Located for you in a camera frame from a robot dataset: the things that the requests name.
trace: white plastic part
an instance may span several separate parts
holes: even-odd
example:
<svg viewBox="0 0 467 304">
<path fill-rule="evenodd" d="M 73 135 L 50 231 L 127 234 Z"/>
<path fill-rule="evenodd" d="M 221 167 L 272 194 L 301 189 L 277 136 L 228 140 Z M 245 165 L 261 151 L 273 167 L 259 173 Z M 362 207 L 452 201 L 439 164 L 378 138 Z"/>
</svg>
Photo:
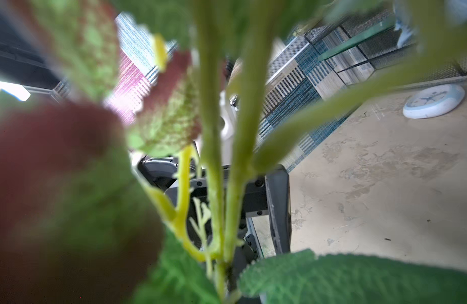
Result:
<svg viewBox="0 0 467 304">
<path fill-rule="evenodd" d="M 457 107 L 463 97 L 465 90 L 458 85 L 427 88 L 410 98 L 402 112 L 413 119 L 436 117 Z"/>
<path fill-rule="evenodd" d="M 223 120 L 223 122 L 221 122 L 223 128 L 220 131 L 220 139 L 222 141 L 222 165 L 229 165 L 231 164 L 233 135 L 235 133 L 237 118 L 234 108 L 225 100 L 225 91 L 220 93 L 220 118 Z M 195 143 L 201 155 L 201 136 L 195 140 Z"/>
<path fill-rule="evenodd" d="M 31 94 L 22 85 L 15 83 L 0 81 L 0 90 L 1 89 L 16 96 L 16 98 L 21 101 L 26 101 L 31 96 Z"/>
</svg>

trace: plant stem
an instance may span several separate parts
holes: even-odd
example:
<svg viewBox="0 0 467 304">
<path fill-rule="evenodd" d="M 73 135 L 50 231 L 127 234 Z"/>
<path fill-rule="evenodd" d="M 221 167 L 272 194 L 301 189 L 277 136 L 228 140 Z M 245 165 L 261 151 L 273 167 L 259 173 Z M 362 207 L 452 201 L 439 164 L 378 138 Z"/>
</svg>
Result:
<svg viewBox="0 0 467 304">
<path fill-rule="evenodd" d="M 249 31 L 242 51 L 240 113 L 233 141 L 232 164 L 227 187 L 224 260 L 231 262 L 236 247 L 245 185 L 252 177 L 249 166 L 265 95 L 267 63 L 272 49 L 276 22 L 283 0 L 250 2 Z"/>
<path fill-rule="evenodd" d="M 148 198 L 154 204 L 157 212 L 164 222 L 171 222 L 176 217 L 176 210 L 171 203 L 171 200 L 164 195 L 164 192 L 159 188 L 152 187 L 147 180 L 139 180 L 140 185 L 146 192 Z"/>
<path fill-rule="evenodd" d="M 200 252 L 194 246 L 186 230 L 186 219 L 190 208 L 190 161 L 193 153 L 194 147 L 192 145 L 185 147 L 179 153 L 176 217 L 169 223 L 169 227 L 189 254 L 194 259 L 204 262 L 206 260 L 204 252 Z"/>
<path fill-rule="evenodd" d="M 242 292 L 239 289 L 232 291 L 228 298 L 225 299 L 225 304 L 235 304 L 242 297 Z"/>
<path fill-rule="evenodd" d="M 223 252 L 225 203 L 220 141 L 219 39 L 212 0 L 192 0 L 199 51 L 199 95 L 202 123 L 201 163 L 207 170 L 208 201 L 212 212 L 212 250 Z"/>
<path fill-rule="evenodd" d="M 225 283 L 227 280 L 226 270 L 227 264 L 217 261 L 215 264 L 215 288 L 220 300 L 225 298 Z"/>
<path fill-rule="evenodd" d="M 252 159 L 256 172 L 264 173 L 271 170 L 281 161 L 303 137 L 322 123 L 344 114 L 355 106 L 377 95 L 386 93 L 395 86 L 418 81 L 425 73 L 445 63 L 445 60 L 457 58 L 467 52 L 466 29 L 444 29 L 439 33 L 431 46 L 425 47 L 426 52 L 415 56 L 404 64 L 387 71 L 380 77 L 343 90 L 332 98 L 307 106 L 287 119 L 276 128 L 262 143 Z"/>
</svg>

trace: stained floor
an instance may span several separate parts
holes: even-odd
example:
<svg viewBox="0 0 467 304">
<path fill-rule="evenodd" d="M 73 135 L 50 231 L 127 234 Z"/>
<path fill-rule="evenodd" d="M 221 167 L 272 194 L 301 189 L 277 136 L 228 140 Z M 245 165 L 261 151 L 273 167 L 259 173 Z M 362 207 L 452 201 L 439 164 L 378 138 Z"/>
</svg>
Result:
<svg viewBox="0 0 467 304">
<path fill-rule="evenodd" d="M 419 90 L 358 108 L 290 173 L 291 249 L 467 270 L 467 83 L 440 117 L 402 115 Z M 268 221 L 254 219 L 266 256 Z"/>
</svg>

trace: fuzzy leaf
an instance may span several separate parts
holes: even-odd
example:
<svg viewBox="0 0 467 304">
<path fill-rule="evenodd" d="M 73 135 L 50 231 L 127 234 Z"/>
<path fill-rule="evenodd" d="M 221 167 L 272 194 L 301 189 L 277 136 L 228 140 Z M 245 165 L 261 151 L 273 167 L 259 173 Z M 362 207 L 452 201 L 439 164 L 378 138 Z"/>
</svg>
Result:
<svg viewBox="0 0 467 304">
<path fill-rule="evenodd" d="M 113 113 L 64 101 L 0 118 L 0 302 L 120 302 L 161 232 Z"/>
<path fill-rule="evenodd" d="M 103 0 L 10 0 L 61 64 L 64 73 L 91 100 L 102 101 L 117 83 L 119 41 L 115 13 Z"/>
<path fill-rule="evenodd" d="M 467 303 L 467 273 L 362 255 L 310 250 L 249 266 L 243 295 L 268 303 Z"/>
<path fill-rule="evenodd" d="M 220 304 L 213 284 L 166 229 L 159 263 L 134 293 L 130 304 Z"/>
<path fill-rule="evenodd" d="M 294 26 L 316 15 L 316 10 L 332 0 L 297 0 L 286 2 L 279 20 L 279 37 L 287 37 Z"/>
<path fill-rule="evenodd" d="M 192 17 L 186 0 L 111 0 L 119 11 L 130 12 L 137 24 L 145 24 L 151 33 L 160 33 L 166 41 L 176 40 L 190 46 Z"/>
<path fill-rule="evenodd" d="M 131 148 L 150 156 L 179 152 L 200 133 L 197 88 L 188 52 L 175 52 L 127 131 Z"/>
</svg>

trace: blue tile wall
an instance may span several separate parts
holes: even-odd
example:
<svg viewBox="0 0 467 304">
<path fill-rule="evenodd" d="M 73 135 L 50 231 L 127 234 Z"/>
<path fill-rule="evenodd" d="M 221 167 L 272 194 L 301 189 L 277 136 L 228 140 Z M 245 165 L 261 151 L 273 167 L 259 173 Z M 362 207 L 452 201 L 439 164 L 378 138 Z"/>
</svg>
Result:
<svg viewBox="0 0 467 304">
<path fill-rule="evenodd" d="M 319 52 L 327 51 L 327 46 L 324 42 L 316 45 Z M 296 61 L 301 70 L 314 80 L 315 83 L 321 82 L 324 77 L 331 71 L 326 62 L 319 62 L 317 57 L 319 54 L 312 46 L 306 47 L 300 54 L 296 56 Z M 336 63 L 332 59 L 330 64 L 336 67 Z M 279 104 L 273 112 L 262 119 L 259 135 L 265 138 L 276 126 L 285 121 L 292 113 L 300 110 L 308 104 L 321 101 L 321 97 L 315 87 L 308 78 L 304 78 L 297 87 L 288 94 L 281 104 Z M 288 164 L 287 171 L 292 171 L 306 156 L 308 156 L 319 144 L 323 142 L 333 131 L 336 130 L 352 112 L 338 120 L 332 120 L 321 125 L 316 130 L 309 132 L 308 138 L 303 142 L 298 143 L 298 147 L 303 151 L 303 155 L 297 158 L 293 163 Z"/>
<path fill-rule="evenodd" d="M 287 36 L 287 38 L 283 41 L 285 45 L 288 45 L 291 41 L 293 41 L 296 38 L 292 33 Z"/>
</svg>

